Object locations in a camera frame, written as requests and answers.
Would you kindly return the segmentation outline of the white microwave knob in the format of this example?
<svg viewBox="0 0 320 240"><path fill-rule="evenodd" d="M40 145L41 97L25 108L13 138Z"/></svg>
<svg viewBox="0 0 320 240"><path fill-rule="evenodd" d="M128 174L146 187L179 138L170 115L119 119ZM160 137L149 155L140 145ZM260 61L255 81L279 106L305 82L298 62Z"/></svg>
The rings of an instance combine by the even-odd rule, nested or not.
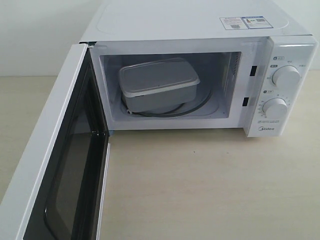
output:
<svg viewBox="0 0 320 240"><path fill-rule="evenodd" d="M263 113L268 118L281 118L287 114L288 106L282 98L272 98L262 107Z"/></svg>
<svg viewBox="0 0 320 240"><path fill-rule="evenodd" d="M277 88L284 88L297 85L301 78L301 74L294 66L286 65L274 72L272 82Z"/></svg>

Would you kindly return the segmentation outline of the white instruction sticker label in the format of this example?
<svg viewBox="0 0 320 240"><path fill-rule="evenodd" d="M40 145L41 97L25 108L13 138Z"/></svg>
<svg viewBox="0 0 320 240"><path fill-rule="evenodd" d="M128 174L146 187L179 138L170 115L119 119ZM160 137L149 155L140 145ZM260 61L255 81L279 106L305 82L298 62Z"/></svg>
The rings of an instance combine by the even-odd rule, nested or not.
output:
<svg viewBox="0 0 320 240"><path fill-rule="evenodd" d="M273 26L263 16L220 17L226 30L272 29Z"/></svg>

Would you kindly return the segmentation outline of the grey lidded food container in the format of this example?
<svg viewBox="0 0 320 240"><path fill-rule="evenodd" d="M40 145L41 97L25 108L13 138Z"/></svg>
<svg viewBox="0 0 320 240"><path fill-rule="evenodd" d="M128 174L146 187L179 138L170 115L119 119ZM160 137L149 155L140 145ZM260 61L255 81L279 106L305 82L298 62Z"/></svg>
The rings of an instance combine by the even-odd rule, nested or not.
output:
<svg viewBox="0 0 320 240"><path fill-rule="evenodd" d="M134 113L193 101L200 78L183 58L169 58L123 67L119 85L127 108Z"/></svg>

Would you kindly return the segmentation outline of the white microwave door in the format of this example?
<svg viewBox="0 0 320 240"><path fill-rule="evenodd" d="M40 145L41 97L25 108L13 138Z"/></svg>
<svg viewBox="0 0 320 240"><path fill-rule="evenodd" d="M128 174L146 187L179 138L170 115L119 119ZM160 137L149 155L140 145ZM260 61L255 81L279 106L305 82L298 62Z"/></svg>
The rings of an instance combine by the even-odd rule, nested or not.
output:
<svg viewBox="0 0 320 240"><path fill-rule="evenodd" d="M62 65L0 204L3 240L98 240L110 153L86 43Z"/></svg>

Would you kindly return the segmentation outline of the upper white microwave knob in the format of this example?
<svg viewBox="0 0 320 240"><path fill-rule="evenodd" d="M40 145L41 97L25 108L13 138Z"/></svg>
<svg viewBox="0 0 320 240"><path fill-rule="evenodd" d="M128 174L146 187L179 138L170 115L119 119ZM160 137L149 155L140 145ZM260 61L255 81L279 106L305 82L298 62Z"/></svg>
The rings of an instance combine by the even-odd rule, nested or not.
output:
<svg viewBox="0 0 320 240"><path fill-rule="evenodd" d="M272 82L277 88L284 88L297 85L301 78L301 74L294 66L286 65L274 72Z"/></svg>

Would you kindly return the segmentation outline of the lower white microwave knob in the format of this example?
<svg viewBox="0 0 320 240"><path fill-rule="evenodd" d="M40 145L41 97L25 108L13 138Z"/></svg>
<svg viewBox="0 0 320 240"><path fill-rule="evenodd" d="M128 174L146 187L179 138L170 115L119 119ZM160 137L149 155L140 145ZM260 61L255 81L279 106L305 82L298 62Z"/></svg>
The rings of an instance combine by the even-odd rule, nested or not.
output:
<svg viewBox="0 0 320 240"><path fill-rule="evenodd" d="M272 98L262 107L263 113L268 118L281 118L287 114L288 106L282 98Z"/></svg>

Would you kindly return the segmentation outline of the white Midea microwave oven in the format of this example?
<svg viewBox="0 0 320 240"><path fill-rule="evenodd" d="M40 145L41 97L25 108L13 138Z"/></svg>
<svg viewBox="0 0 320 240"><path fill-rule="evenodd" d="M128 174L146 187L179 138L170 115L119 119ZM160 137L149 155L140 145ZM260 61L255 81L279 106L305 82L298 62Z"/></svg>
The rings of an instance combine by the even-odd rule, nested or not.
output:
<svg viewBox="0 0 320 240"><path fill-rule="evenodd" d="M263 16L273 28L226 30L220 18ZM110 131L241 128L248 137L283 133L318 47L314 35L271 0L105 0L80 38L90 47ZM147 62L183 58L200 79L193 108L179 117L128 114L119 71ZM295 86L276 87L284 66L301 75ZM281 98L283 117L270 118L263 105Z"/></svg>

